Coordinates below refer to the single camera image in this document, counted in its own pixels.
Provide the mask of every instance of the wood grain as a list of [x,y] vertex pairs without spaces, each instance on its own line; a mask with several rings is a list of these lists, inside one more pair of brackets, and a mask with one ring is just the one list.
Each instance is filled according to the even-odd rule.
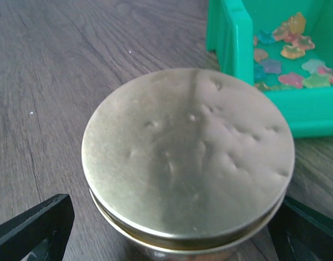
[[[64,260],[147,261],[99,215],[81,166],[113,90],[171,67],[218,70],[206,0],[0,0],[0,224],[57,193],[76,212]],[[296,141],[289,194],[333,218],[333,138]],[[277,260],[267,229],[231,260]]]

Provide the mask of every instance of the lid rim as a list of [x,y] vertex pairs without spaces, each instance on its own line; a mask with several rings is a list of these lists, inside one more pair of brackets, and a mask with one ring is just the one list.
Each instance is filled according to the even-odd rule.
[[[90,193],[92,195],[92,198],[95,198],[95,202],[96,204],[98,204],[99,206],[101,206],[102,210],[107,213],[107,215],[109,215],[112,219],[116,220],[116,222],[122,224],[124,227],[127,227],[131,230],[135,230],[137,232],[141,232],[143,234],[149,235],[150,237],[156,237],[156,238],[164,238],[164,239],[171,239],[171,240],[193,240],[193,239],[209,239],[209,238],[214,238],[214,237],[224,237],[226,235],[229,234],[235,234],[238,231],[244,230],[245,228],[251,226],[252,224],[255,224],[258,220],[260,219],[264,219],[267,215],[267,213],[269,213],[270,211],[272,211],[272,209],[274,209],[276,207],[277,202],[279,202],[281,200],[281,196],[272,203],[272,206],[270,208],[267,209],[267,211],[265,211],[263,214],[259,215],[257,218],[251,220],[250,222],[244,223],[240,226],[234,227],[232,229],[228,229],[226,231],[222,231],[222,233],[218,233],[218,234],[213,234],[213,237],[188,237],[186,235],[177,235],[177,237],[173,234],[167,234],[167,233],[163,233],[163,232],[159,232],[157,230],[154,229],[150,229],[148,227],[144,227],[141,226],[135,222],[132,222],[131,220],[128,220],[127,218],[123,217],[122,215],[120,215],[117,211],[115,211],[113,208],[111,207],[107,207],[108,204],[106,204],[106,202],[100,198],[100,195],[97,196],[96,193],[94,192],[94,190],[91,188],[91,186],[89,186],[89,190]],[[286,189],[283,190],[282,195],[285,195],[286,193]]]
[[205,253],[225,251],[225,250],[228,250],[232,247],[235,247],[235,246],[239,245],[240,243],[250,239],[257,232],[259,232],[272,219],[272,217],[275,215],[275,213],[278,211],[278,209],[282,205],[283,199],[285,198],[285,194],[283,194],[283,196],[276,203],[275,207],[269,213],[267,213],[267,215],[261,220],[261,222],[258,222],[257,224],[255,224],[255,226],[252,226],[252,228],[249,229],[246,234],[243,234],[241,237],[238,237],[237,239],[235,239],[233,241],[229,241],[228,243],[222,242],[221,244],[217,243],[216,245],[214,245],[212,247],[205,247],[205,248],[172,249],[172,248],[168,248],[168,247],[164,247],[164,246],[158,246],[156,244],[153,245],[151,243],[142,241],[139,238],[134,237],[132,234],[125,231],[124,228],[122,228],[120,225],[118,225],[114,221],[114,219],[108,213],[106,213],[104,211],[104,209],[102,209],[100,207],[98,202],[95,200],[95,196],[93,195],[92,191],[89,190],[89,192],[90,192],[90,195],[92,197],[92,200],[93,200],[95,206],[97,207],[97,209],[101,213],[101,215],[106,219],[106,221],[111,226],[113,226],[113,228],[115,228],[115,230],[117,230],[120,234],[124,235],[129,240],[132,240],[135,243],[137,243],[137,244],[139,244],[143,247],[147,247],[149,249],[153,249],[153,250],[156,250],[156,251],[162,251],[162,252],[167,252],[167,253],[171,253],[171,254],[186,254],[186,255],[189,255],[189,254],[205,254]]

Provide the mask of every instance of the green plastic tray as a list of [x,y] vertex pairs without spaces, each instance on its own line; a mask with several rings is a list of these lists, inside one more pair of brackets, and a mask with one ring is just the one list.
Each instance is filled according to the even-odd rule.
[[[316,45],[300,59],[320,59],[333,68],[333,0],[209,0],[206,48],[216,52],[221,72],[253,85],[253,36],[260,29],[273,31],[297,12],[307,20],[304,35]],[[283,73],[309,75],[300,65],[294,68],[293,61],[289,66]],[[333,135],[333,87],[264,93],[295,138]]]

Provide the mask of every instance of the black plastic object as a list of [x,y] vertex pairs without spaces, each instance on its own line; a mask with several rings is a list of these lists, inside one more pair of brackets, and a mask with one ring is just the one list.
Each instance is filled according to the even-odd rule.
[[61,261],[75,212],[68,194],[57,194],[0,225],[0,261]]
[[268,229],[279,261],[333,261],[333,219],[291,197]]

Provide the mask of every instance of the gold metal lid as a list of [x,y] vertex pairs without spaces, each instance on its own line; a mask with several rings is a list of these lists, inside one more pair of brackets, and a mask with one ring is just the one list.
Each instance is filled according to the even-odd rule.
[[110,94],[84,133],[90,189],[111,217],[165,240],[211,239],[285,193],[294,143],[278,108],[220,72],[163,70]]

